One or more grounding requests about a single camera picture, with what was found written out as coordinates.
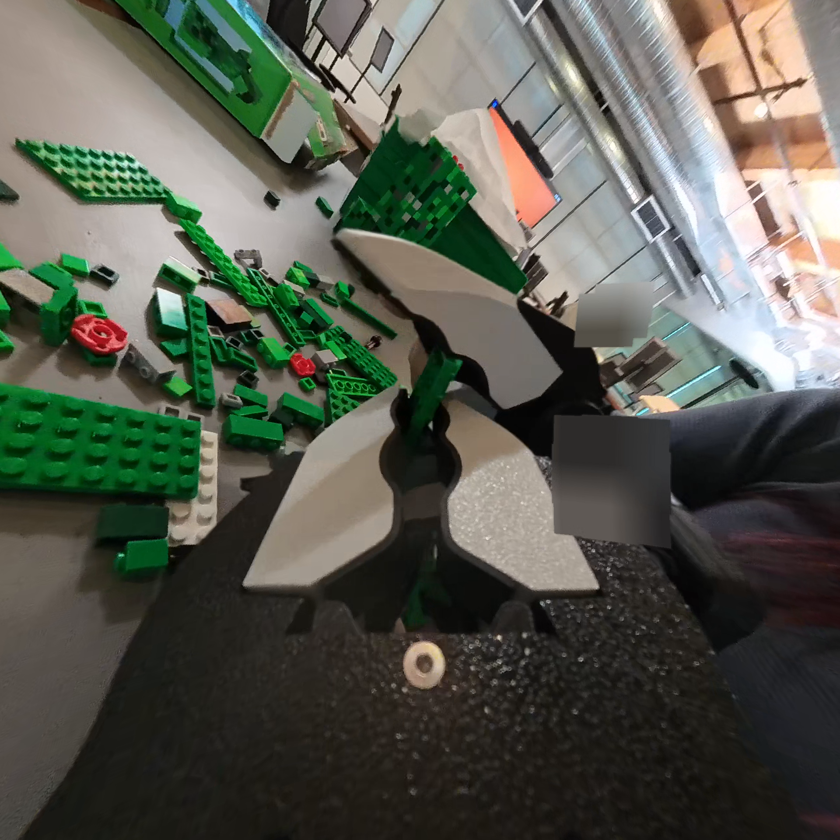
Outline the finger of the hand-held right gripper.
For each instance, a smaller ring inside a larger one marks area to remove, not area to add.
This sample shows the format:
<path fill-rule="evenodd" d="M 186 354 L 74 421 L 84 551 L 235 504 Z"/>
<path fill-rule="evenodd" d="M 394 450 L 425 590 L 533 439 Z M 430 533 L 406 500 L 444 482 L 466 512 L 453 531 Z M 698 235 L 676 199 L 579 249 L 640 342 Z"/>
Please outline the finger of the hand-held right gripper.
<path fill-rule="evenodd" d="M 495 408 L 541 397 L 561 377 L 513 293 L 403 238 L 344 227 L 334 241 L 408 311 L 418 332 L 430 324 L 465 363 L 469 386 Z"/>
<path fill-rule="evenodd" d="M 408 354 L 410 387 L 406 396 L 406 425 L 429 426 L 447 396 L 490 418 L 497 408 L 484 393 L 487 377 L 478 363 L 455 353 L 446 344 L 415 340 Z"/>

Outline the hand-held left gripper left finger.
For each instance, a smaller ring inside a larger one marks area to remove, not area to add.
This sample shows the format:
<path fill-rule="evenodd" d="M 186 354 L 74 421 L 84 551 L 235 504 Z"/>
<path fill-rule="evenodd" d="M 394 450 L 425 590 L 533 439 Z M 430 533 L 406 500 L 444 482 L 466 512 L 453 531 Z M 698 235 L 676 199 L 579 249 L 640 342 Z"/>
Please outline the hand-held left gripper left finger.
<path fill-rule="evenodd" d="M 249 592 L 306 595 L 395 538 L 397 432 L 383 391 L 332 423 L 305 453 L 243 580 Z"/>

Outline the pile of green bricks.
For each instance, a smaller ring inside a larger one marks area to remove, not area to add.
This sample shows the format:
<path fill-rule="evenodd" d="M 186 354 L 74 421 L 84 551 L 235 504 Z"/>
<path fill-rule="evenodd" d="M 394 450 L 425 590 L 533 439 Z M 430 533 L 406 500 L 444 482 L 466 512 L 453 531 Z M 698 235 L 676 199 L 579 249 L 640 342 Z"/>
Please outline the pile of green bricks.
<path fill-rule="evenodd" d="M 142 374 L 143 378 L 159 386 L 166 394 L 178 398 L 189 397 L 200 407 L 211 407 L 215 400 L 214 362 L 239 365 L 240 376 L 234 390 L 228 394 L 228 417 L 223 424 L 223 439 L 237 448 L 253 449 L 259 452 L 274 452 L 284 444 L 284 428 L 280 414 L 286 412 L 292 423 L 300 422 L 318 429 L 327 427 L 325 407 L 316 406 L 293 394 L 284 394 L 275 412 L 268 412 L 266 397 L 256 390 L 254 359 L 240 352 L 240 348 L 226 341 L 223 334 L 209 325 L 204 299 L 192 293 L 174 295 L 175 314 L 183 321 L 184 330 L 179 335 L 168 337 L 161 346 L 139 346 L 130 342 L 126 348 L 114 355 L 97 356 L 82 349 L 70 336 L 74 319 L 81 314 L 93 313 L 104 316 L 105 310 L 93 301 L 78 298 L 78 288 L 73 275 L 62 266 L 46 263 L 31 270 L 24 269 L 20 262 L 2 246 L 2 289 L 16 295 L 38 310 L 40 331 L 43 340 L 52 347 L 66 341 L 74 343 L 89 362 L 116 362 Z M 318 315 L 312 299 L 299 298 L 290 286 L 266 287 L 277 301 L 289 300 L 288 305 L 274 309 L 274 314 L 283 321 L 284 330 L 294 341 L 279 345 L 259 334 L 257 349 L 266 361 L 277 361 L 288 365 L 292 354 L 298 353 L 301 342 L 325 338 L 324 348 L 330 345 L 344 352 L 344 361 L 351 365 L 358 375 L 377 384 L 381 392 L 396 383 L 393 372 L 384 366 L 373 354 L 340 326 L 333 326 L 320 333 L 296 330 L 296 323 L 289 320 L 294 307 L 306 309 L 312 316 Z M 176 407 L 163 406 L 157 413 L 198 422 L 202 431 L 208 431 L 200 415 L 182 413 Z M 154 501 L 177 500 L 172 498 L 92 494 L 61 491 L 4 490 L 22 494 L 25 492 L 58 492 L 63 494 L 90 494 L 113 497 L 148 497 Z M 166 506 L 155 505 L 111 505 L 101 511 L 98 524 L 98 540 L 124 544 L 114 561 L 114 569 L 121 576 L 139 578 L 162 571 L 170 560 L 167 533 L 169 512 Z"/>

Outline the grey desk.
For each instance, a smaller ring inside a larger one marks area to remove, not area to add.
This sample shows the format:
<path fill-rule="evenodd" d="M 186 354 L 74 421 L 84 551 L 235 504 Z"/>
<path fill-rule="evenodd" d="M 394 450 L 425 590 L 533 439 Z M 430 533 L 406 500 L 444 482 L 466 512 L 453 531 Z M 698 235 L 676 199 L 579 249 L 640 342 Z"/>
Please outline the grey desk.
<path fill-rule="evenodd" d="M 134 155 L 203 212 L 232 255 L 258 249 L 273 275 L 293 260 L 357 281 L 331 245 L 317 196 L 337 206 L 341 164 L 285 166 L 143 31 L 79 2 L 2 2 L 2 243 L 26 267 L 68 253 L 119 274 L 78 283 L 135 339 L 151 341 L 158 271 L 202 264 L 162 205 L 79 202 L 15 146 L 51 140 Z M 267 191 L 281 199 L 265 205 Z M 18 838 L 63 779 L 162 580 L 125 581 L 97 544 L 100 510 L 146 499 L 2 493 L 2 838 Z"/>

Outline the green plate with holes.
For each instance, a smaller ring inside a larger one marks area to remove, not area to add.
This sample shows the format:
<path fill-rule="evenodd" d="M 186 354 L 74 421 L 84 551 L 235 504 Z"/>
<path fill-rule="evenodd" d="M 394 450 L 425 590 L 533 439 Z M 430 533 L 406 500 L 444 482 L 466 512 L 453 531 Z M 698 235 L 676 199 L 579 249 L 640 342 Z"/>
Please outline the green plate with holes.
<path fill-rule="evenodd" d="M 324 376 L 327 383 L 324 409 L 326 425 L 351 413 L 382 390 L 377 384 L 345 374 L 340 369 L 328 369 Z"/>

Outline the white studded plate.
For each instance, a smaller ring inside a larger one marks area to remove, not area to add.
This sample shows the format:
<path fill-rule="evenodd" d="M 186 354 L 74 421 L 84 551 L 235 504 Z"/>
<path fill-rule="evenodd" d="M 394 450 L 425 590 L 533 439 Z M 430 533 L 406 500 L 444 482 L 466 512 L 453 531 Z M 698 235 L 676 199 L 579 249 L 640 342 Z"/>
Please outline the white studded plate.
<path fill-rule="evenodd" d="M 217 524 L 219 472 L 217 434 L 202 431 L 197 494 L 190 500 L 167 500 L 167 540 L 172 550 L 197 545 Z"/>

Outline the large green brick box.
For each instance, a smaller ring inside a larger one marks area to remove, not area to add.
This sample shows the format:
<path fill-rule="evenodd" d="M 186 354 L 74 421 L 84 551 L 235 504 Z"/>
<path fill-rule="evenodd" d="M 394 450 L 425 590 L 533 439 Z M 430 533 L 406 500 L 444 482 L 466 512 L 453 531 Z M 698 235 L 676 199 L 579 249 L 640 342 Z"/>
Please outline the large green brick box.
<path fill-rule="evenodd" d="M 402 238 L 518 294 L 526 275 L 469 204 L 477 190 L 436 138 L 408 140 L 394 119 L 344 199 L 333 226 Z"/>

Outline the large orange screen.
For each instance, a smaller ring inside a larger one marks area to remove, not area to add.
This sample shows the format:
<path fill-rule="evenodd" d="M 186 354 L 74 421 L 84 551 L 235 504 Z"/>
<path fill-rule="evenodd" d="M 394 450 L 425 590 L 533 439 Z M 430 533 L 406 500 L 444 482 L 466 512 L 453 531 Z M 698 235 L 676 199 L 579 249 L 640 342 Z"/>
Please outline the large orange screen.
<path fill-rule="evenodd" d="M 488 113 L 497 132 L 518 221 L 534 228 L 560 204 L 560 194 L 533 159 L 531 152 L 539 149 L 528 132 L 508 120 L 497 100 L 489 105 Z"/>

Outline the person's dark ribbed sweater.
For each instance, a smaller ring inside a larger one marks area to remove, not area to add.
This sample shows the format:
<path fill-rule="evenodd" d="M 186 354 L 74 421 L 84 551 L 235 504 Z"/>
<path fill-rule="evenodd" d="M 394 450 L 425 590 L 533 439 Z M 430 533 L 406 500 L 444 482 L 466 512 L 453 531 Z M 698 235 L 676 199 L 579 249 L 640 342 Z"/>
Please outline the person's dark ribbed sweater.
<path fill-rule="evenodd" d="M 838 838 L 838 390 L 669 416 L 671 527 L 660 555 L 790 795 L 804 838 Z"/>

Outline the black brick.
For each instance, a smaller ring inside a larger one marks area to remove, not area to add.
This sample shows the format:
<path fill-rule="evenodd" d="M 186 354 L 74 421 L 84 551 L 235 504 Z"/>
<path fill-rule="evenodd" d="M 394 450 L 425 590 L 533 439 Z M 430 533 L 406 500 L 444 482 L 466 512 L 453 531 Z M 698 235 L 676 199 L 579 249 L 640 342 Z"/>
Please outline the black brick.
<path fill-rule="evenodd" d="M 217 298 L 204 303 L 208 323 L 224 332 L 251 329 L 253 326 L 252 314 L 236 301 Z"/>

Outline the narrow green studded plate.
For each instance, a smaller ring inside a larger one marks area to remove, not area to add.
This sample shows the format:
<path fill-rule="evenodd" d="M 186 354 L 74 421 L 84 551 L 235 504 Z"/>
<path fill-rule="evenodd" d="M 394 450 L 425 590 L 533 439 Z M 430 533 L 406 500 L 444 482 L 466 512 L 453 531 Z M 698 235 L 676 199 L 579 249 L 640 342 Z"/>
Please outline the narrow green studded plate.
<path fill-rule="evenodd" d="M 250 279 L 228 257 L 204 227 L 184 218 L 178 219 L 178 224 L 183 228 L 194 245 L 210 260 L 217 269 L 217 272 L 222 274 L 228 283 L 237 291 L 237 294 L 239 294 L 245 303 L 256 308 L 268 307 L 269 301 L 261 285 Z"/>

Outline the wooden beam structure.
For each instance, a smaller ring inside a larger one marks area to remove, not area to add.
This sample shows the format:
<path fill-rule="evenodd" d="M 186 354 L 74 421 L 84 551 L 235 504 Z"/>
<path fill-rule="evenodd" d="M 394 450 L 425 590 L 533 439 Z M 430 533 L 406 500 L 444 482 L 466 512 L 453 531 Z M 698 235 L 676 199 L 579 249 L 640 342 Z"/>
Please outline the wooden beam structure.
<path fill-rule="evenodd" d="M 780 267 L 775 296 L 838 321 L 838 161 L 798 12 L 807 2 L 674 1 L 694 69 Z"/>

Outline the dark screen on stand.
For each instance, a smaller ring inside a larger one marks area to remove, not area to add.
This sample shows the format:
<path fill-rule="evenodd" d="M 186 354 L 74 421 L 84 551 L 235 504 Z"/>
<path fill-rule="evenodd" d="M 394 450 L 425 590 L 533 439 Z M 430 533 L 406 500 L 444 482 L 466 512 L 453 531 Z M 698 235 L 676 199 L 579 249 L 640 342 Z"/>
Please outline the dark screen on stand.
<path fill-rule="evenodd" d="M 313 26 L 338 56 L 344 56 L 371 15 L 371 1 L 322 1 Z"/>

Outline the green cardboard box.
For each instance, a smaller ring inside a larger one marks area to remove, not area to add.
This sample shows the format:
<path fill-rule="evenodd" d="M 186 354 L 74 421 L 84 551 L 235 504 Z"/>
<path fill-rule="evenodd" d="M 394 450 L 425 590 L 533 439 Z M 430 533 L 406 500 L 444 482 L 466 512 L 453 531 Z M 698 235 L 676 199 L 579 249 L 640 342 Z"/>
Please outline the green cardboard box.
<path fill-rule="evenodd" d="M 350 153 L 331 92 L 249 2 L 118 5 L 281 161 L 308 147 L 319 170 Z"/>

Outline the silver ventilation duct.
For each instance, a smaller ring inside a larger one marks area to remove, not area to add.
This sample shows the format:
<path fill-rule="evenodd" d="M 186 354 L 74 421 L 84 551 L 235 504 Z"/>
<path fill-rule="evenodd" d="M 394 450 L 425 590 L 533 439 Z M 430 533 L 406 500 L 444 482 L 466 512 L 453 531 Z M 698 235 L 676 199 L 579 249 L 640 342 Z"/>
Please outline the silver ventilation duct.
<path fill-rule="evenodd" d="M 616 120 L 635 142 L 659 201 L 692 249 L 717 305 L 742 288 L 728 223 L 740 180 L 667 2 L 553 3 Z"/>

